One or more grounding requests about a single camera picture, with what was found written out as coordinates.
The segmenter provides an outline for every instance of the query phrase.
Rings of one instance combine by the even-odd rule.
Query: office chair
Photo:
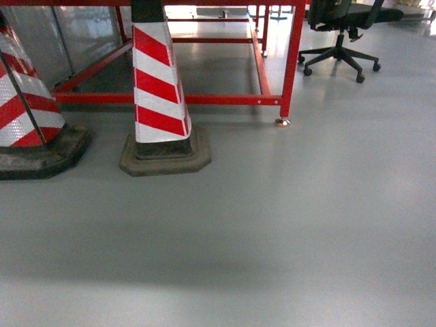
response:
[[[361,66],[357,64],[353,57],[374,61],[373,71],[378,72],[381,67],[378,58],[344,48],[342,44],[344,31],[348,32],[350,41],[355,42],[362,37],[362,35],[358,34],[358,29],[368,29],[376,22],[393,22],[403,17],[403,12],[398,9],[382,8],[383,2],[384,0],[375,0],[373,5],[363,5],[352,3],[352,0],[311,0],[307,15],[307,21],[311,29],[314,31],[339,30],[339,35],[334,47],[304,50],[298,53],[299,64],[305,62],[302,55],[319,55],[306,62],[303,71],[305,76],[312,74],[312,69],[309,68],[310,65],[331,57],[338,61],[343,59],[348,65],[357,70],[357,83],[363,83],[365,76],[362,74]]]

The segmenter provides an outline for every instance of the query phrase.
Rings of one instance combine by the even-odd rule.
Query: cone base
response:
[[[39,179],[73,167],[91,142],[91,133],[81,126],[67,126],[48,144],[48,149],[0,149],[0,180]]]
[[[153,176],[198,172],[211,162],[211,148],[204,128],[193,126],[189,137],[192,155],[159,159],[138,159],[135,135],[129,134],[119,166],[130,176]]]

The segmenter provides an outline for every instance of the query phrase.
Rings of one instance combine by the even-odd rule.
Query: red metal frame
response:
[[[230,105],[261,105],[261,106],[280,106],[280,117],[288,117],[290,113],[290,104],[292,98],[292,87],[294,85],[294,75],[296,70],[298,49],[300,46],[300,37],[302,30],[302,22],[305,15],[305,0],[196,0],[195,5],[256,5],[256,26],[258,26],[259,6],[265,5],[264,33],[261,39],[257,38],[253,21],[247,19],[189,19],[189,20],[173,20],[173,21],[227,21],[227,22],[248,22],[251,30],[251,37],[245,39],[238,38],[174,38],[174,42],[178,43],[247,43],[253,45],[255,62],[258,70],[258,78],[261,94],[186,94],[185,101],[187,104],[230,104]],[[192,0],[166,0],[166,5],[192,5]],[[130,0],[0,0],[0,5],[109,5],[121,6],[130,5]],[[285,67],[285,78],[283,80],[283,92],[280,95],[271,95],[266,71],[264,68],[260,44],[262,51],[266,50],[266,39],[268,37],[268,21],[269,8],[271,5],[293,5],[295,7],[292,31],[290,35],[289,48],[287,52],[287,63]],[[120,30],[124,31],[121,20],[121,13],[117,11],[117,17],[120,24]],[[71,90],[90,78],[101,68],[113,61],[115,58],[122,55],[125,51],[131,48],[131,42],[126,41],[127,38],[123,33],[123,45],[107,54],[101,60],[85,69],[83,72],[76,74],[63,84],[58,85],[52,90],[52,94],[58,102],[76,102],[76,103],[113,103],[113,104],[131,104],[134,102],[133,93],[75,93]]]
[[[123,44],[124,44],[129,39],[127,38],[127,36],[125,34],[123,16],[121,15],[120,7],[115,7],[115,12],[116,12],[116,19],[118,20],[118,26],[120,28],[121,41],[123,41]]]

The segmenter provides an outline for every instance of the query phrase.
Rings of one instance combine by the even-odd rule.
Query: chair backrest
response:
[[[311,29],[317,30],[321,22],[344,17],[352,0],[311,0],[307,22]]]

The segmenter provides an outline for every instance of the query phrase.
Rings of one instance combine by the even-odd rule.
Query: traffic cone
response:
[[[193,127],[160,0],[131,0],[136,133],[120,168],[132,176],[197,172],[211,162],[207,134]]]
[[[91,137],[65,124],[0,11],[0,180],[54,176],[73,166]]]

